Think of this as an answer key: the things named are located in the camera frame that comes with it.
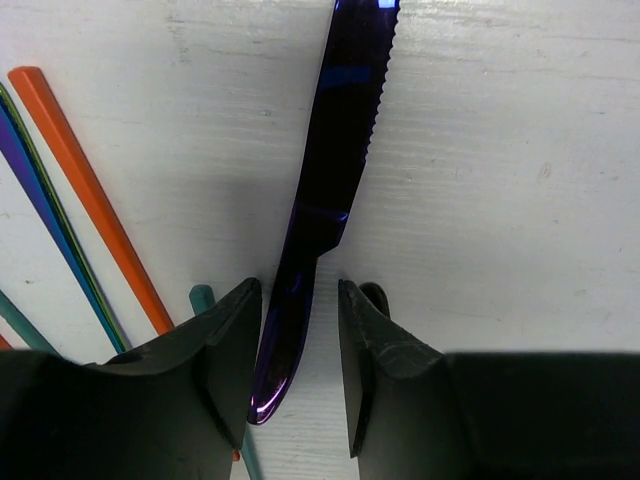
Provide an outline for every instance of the wood grain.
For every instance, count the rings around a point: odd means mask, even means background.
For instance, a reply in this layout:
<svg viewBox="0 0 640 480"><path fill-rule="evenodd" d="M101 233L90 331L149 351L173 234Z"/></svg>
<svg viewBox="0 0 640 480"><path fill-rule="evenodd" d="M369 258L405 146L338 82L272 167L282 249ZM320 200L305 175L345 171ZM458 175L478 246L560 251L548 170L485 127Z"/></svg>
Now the wood grain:
<svg viewBox="0 0 640 480"><path fill-rule="evenodd" d="M320 262L297 380L255 429L267 479L357 478L341 276L381 283L394 319L440 349L640 346L640 5L402 8L368 165L343 244ZM43 69L176 322L195 283L221 296L256 275L270 288L331 9L0 0L0 68ZM135 297L36 143L122 323L134 343L148 340ZM62 353L112 354L3 162L0 264L0 288Z"/></svg>

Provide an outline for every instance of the dark purple knife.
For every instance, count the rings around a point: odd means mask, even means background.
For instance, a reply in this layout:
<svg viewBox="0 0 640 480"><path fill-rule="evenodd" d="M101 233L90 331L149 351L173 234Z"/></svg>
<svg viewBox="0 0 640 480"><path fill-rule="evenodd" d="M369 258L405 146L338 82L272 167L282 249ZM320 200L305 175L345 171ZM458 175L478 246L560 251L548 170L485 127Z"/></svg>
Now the dark purple knife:
<svg viewBox="0 0 640 480"><path fill-rule="evenodd" d="M365 165L400 0L337 0L289 229L256 363L249 423L266 422L300 363L318 257L340 243Z"/></svg>

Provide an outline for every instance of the orange stick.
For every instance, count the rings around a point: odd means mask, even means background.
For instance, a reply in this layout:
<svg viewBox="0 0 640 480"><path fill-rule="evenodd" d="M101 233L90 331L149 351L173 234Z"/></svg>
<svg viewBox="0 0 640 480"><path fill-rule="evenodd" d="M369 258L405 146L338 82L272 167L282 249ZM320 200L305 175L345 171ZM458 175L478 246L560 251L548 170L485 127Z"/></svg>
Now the orange stick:
<svg viewBox="0 0 640 480"><path fill-rule="evenodd" d="M2 335L0 335L0 350L13 350L9 342L7 342Z"/></svg>
<svg viewBox="0 0 640 480"><path fill-rule="evenodd" d="M149 320L158 334L168 332L173 328L169 314L42 71L37 67L18 67L8 76Z"/></svg>

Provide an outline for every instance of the knife handle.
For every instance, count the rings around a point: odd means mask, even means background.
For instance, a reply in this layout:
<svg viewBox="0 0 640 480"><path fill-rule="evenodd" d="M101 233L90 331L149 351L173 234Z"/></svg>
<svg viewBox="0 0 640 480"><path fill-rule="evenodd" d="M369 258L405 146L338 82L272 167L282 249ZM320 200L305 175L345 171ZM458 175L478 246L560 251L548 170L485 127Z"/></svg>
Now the knife handle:
<svg viewBox="0 0 640 480"><path fill-rule="evenodd" d="M283 252L271 292L247 420L266 422L291 386L309 326L317 258L287 259Z"/></svg>

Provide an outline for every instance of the white table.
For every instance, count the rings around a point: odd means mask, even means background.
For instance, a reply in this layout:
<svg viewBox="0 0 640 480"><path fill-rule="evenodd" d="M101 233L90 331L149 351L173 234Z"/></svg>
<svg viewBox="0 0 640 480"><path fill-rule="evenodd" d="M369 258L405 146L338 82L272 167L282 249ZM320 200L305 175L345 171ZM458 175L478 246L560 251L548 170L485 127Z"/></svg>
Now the white table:
<svg viewBox="0 0 640 480"><path fill-rule="evenodd" d="M333 0L0 0L0 71L40 66L170 314L268 293ZM267 479L357 478L336 283L374 280L439 349L640 347L640 4L405 0L368 165L319 265ZM146 316L25 119L135 344ZM0 161L0 288L64 355L114 354ZM4 322L0 333L21 342ZM235 468L234 478L243 478Z"/></svg>

